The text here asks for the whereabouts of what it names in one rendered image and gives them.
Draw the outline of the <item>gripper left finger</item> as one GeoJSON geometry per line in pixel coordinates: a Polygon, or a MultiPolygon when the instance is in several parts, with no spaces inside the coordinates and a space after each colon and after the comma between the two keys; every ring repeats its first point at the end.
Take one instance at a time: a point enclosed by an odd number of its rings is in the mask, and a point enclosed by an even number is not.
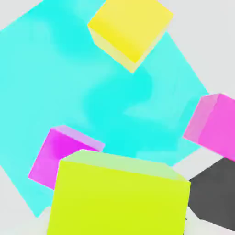
{"type": "Polygon", "coordinates": [[[37,218],[36,235],[47,234],[50,214],[51,214],[51,207],[46,207],[45,210],[37,218]]]}

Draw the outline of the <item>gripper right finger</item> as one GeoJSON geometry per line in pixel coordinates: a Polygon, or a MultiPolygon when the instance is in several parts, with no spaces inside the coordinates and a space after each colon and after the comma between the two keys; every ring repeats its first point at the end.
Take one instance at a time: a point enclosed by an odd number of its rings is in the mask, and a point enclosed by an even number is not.
{"type": "Polygon", "coordinates": [[[192,209],[187,207],[184,235],[235,235],[235,231],[199,219],[192,209]]]}

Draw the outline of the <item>small lime yellow cube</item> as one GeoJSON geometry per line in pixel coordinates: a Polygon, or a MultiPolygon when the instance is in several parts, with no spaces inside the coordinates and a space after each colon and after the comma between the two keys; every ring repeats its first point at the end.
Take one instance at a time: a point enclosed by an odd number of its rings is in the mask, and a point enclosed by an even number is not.
{"type": "Polygon", "coordinates": [[[47,235],[183,235],[189,194],[164,163],[80,150],[60,160],[47,235]]]}

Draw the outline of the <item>small dark grey cube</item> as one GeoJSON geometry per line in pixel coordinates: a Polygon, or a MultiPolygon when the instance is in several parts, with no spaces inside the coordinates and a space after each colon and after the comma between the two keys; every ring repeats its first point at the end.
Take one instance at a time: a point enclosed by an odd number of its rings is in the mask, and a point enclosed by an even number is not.
{"type": "Polygon", "coordinates": [[[235,162],[222,158],[190,182],[189,207],[196,216],[235,231],[235,162]]]}

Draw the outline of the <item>small magenta cube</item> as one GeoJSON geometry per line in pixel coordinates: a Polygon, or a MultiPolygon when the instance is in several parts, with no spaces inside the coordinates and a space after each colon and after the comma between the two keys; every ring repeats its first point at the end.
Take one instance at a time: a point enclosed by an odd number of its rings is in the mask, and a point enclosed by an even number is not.
{"type": "Polygon", "coordinates": [[[50,128],[28,178],[55,188],[59,161],[81,149],[102,151],[105,144],[66,125],[50,128]]]}

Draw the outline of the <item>small pink cube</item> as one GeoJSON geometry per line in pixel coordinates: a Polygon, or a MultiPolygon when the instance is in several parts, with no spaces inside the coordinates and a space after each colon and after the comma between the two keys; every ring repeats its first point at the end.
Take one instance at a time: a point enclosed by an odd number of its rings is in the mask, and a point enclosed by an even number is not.
{"type": "Polygon", "coordinates": [[[183,137],[235,162],[235,99],[201,97],[183,137]]]}

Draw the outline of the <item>large cyan box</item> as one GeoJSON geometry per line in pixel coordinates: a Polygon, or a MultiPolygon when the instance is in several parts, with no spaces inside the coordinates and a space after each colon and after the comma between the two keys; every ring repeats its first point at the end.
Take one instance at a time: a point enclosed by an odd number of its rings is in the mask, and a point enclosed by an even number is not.
{"type": "Polygon", "coordinates": [[[88,31],[103,2],[44,0],[0,31],[0,166],[36,216],[53,192],[28,174],[51,127],[169,166],[199,147],[182,136],[207,90],[170,34],[130,73],[88,31]]]}

